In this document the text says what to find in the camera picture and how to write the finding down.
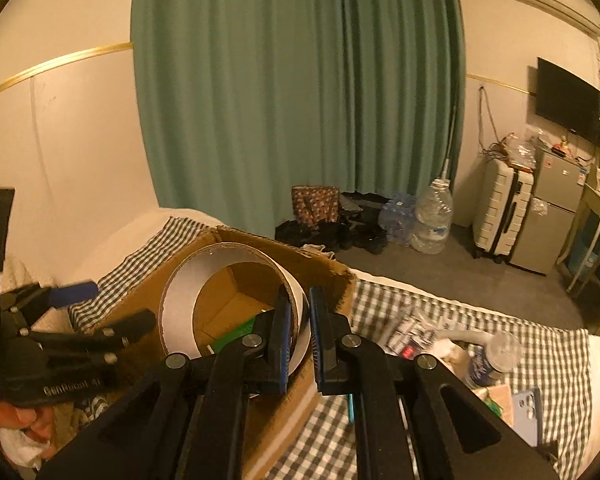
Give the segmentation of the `person's left hand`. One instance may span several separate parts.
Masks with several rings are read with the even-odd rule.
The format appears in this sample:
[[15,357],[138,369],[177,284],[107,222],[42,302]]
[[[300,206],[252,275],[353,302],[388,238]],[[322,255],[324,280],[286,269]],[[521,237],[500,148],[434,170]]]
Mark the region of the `person's left hand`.
[[17,408],[1,401],[1,428],[23,430],[32,440],[47,444],[42,457],[53,456],[57,451],[54,410],[49,406],[46,408]]

